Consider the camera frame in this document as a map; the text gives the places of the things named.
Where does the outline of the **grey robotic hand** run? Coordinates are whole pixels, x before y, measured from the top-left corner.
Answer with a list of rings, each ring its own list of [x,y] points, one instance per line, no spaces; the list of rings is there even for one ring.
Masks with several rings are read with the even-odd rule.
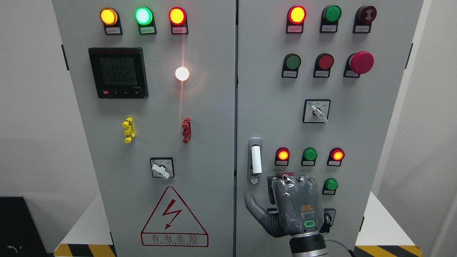
[[[314,178],[299,174],[276,173],[267,178],[270,202],[277,213],[268,213],[245,192],[245,206],[265,231],[275,237],[318,232],[324,222],[319,185]]]

